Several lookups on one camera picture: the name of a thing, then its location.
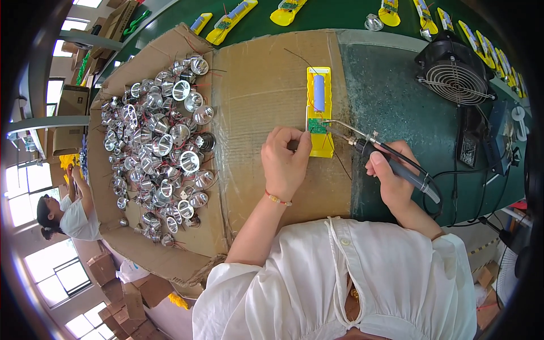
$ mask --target soldering iron handle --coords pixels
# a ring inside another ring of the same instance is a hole
[[[370,142],[366,142],[363,139],[360,139],[357,141],[357,144],[355,145],[355,149],[359,150],[363,156],[370,157],[370,154],[374,151],[379,151],[382,153],[382,155],[385,157],[387,162],[389,163],[389,166],[391,167],[391,170],[393,170],[393,173],[399,177],[404,178],[408,182],[410,182],[416,189],[422,190],[424,187],[423,185],[423,179],[414,174],[412,171],[410,171],[407,167],[403,166],[393,158],[391,158],[391,155],[388,153],[385,153],[381,150],[376,149],[374,145]]]

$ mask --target green table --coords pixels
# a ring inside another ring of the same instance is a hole
[[[212,19],[204,27],[200,36],[206,35],[213,29],[216,21],[223,16],[225,4],[227,12],[232,10],[240,0],[181,0],[173,3],[168,10],[160,13],[158,17],[148,24],[143,30],[128,36],[127,44],[114,60],[126,61],[131,55],[136,55],[150,41],[159,37],[169,29],[185,22],[193,24],[196,18],[205,12],[213,14]],[[294,22],[286,27],[274,24],[270,14],[277,9],[277,1],[260,1],[228,34],[225,41],[218,46],[228,46],[254,37],[267,34],[281,34],[291,31],[311,30],[322,28],[352,28],[364,29],[364,20],[369,13],[378,13],[380,1],[346,0],[340,5],[324,0],[308,0]],[[152,15],[160,12],[165,5],[172,0],[146,0],[134,12],[138,17],[145,10],[152,11]],[[480,30],[488,37],[496,47],[504,44],[497,37],[491,27],[472,9],[458,0],[438,0],[431,6],[431,13],[435,23],[441,29],[436,11],[441,7],[452,17],[454,23],[463,20],[475,31]],[[412,1],[401,1],[399,5],[401,23],[397,27],[385,26],[383,31],[410,36],[421,39],[419,35],[419,17]],[[461,30],[456,24],[457,34]],[[365,79],[348,78],[347,87],[350,104],[352,107],[352,120],[360,129],[377,129],[380,131],[382,141],[406,139],[414,150],[421,164],[431,174],[440,171],[453,170],[453,157],[455,136],[458,126],[455,106],[440,98],[430,90],[415,83],[414,74],[417,65],[413,63],[415,54],[409,51],[396,50],[387,53],[385,47],[341,46],[344,61],[344,72],[347,74],[361,74],[357,67],[357,60],[364,55],[373,55],[365,61]],[[112,72],[113,62],[110,63],[98,78],[98,84],[102,83]],[[372,88],[367,80],[372,79]],[[497,90],[499,99],[507,98],[504,92]],[[519,145],[524,153],[524,144]],[[483,154],[479,155],[477,168],[485,168],[487,161]],[[351,212],[354,218],[368,220],[392,219],[387,208],[379,199],[379,185],[373,178],[368,178],[359,169],[363,165],[357,156],[354,158],[354,181],[352,186]],[[506,206],[523,197],[523,166],[513,168],[502,197],[499,208]],[[483,191],[483,173],[471,175],[459,175],[459,206],[457,221],[474,218],[480,205]],[[484,206],[481,214],[491,212],[502,192],[505,179],[498,178],[493,181],[486,190]],[[453,176],[447,175],[437,180],[444,196],[443,214],[438,218],[438,223],[448,225],[453,221],[453,204],[451,192]],[[421,204],[421,193],[415,192],[413,199]]]

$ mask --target fingernail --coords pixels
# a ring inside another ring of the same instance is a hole
[[[373,165],[380,164],[385,158],[379,151],[374,151],[370,154],[370,161]]]

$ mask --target person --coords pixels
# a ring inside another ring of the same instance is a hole
[[[291,140],[298,149],[287,149]],[[416,161],[405,141],[388,144]],[[276,127],[262,145],[265,193],[193,310],[194,339],[472,339],[465,246],[411,200],[380,152],[366,164],[398,225],[339,217],[276,229],[306,175],[310,133]]]
[[[69,167],[66,173],[70,179],[68,195],[60,202],[48,195],[44,195],[38,201],[37,215],[38,223],[42,226],[41,234],[47,240],[56,233],[86,241],[102,239],[91,189],[81,177],[80,167]],[[78,199],[74,182],[79,190]]]

